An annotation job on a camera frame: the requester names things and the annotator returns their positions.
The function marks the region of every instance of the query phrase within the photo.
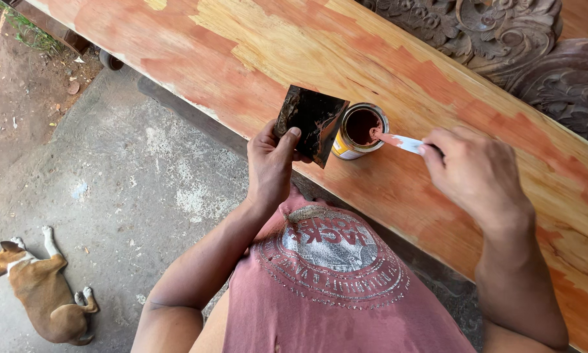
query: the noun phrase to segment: brown and white dog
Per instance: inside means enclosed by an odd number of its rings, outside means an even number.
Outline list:
[[[77,292],[74,304],[68,283],[59,272],[68,261],[55,246],[53,229],[44,226],[42,232],[50,258],[39,260],[26,251],[21,238],[13,237],[11,241],[0,242],[0,276],[8,276],[13,292],[24,304],[32,326],[41,337],[53,343],[89,344],[93,335],[81,337],[87,332],[85,314],[98,311],[91,288]]]

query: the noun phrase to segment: paint can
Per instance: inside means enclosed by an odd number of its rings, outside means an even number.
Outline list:
[[[390,132],[383,110],[371,103],[353,104],[344,113],[331,152],[343,160],[354,160],[378,150],[384,142],[372,140],[370,129],[374,127],[381,128],[384,133]]]

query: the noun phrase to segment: yellow can label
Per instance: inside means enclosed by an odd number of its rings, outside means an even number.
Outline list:
[[[354,160],[355,158],[359,158],[365,155],[363,152],[353,151],[348,146],[346,146],[340,132],[338,132],[335,136],[335,141],[333,147],[331,148],[331,152],[343,160]]]

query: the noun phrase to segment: wheel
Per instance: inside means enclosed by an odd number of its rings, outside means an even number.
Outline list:
[[[100,50],[100,62],[106,68],[112,71],[117,71],[124,66],[124,63],[118,60],[116,57],[111,55],[110,53],[105,52],[104,50]]]

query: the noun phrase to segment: dirt ground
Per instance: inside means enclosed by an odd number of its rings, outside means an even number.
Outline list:
[[[0,26],[0,179],[8,166],[50,141],[56,124],[102,69],[89,49],[81,59],[65,49],[44,53],[16,40],[7,21]],[[70,78],[78,93],[68,93]]]

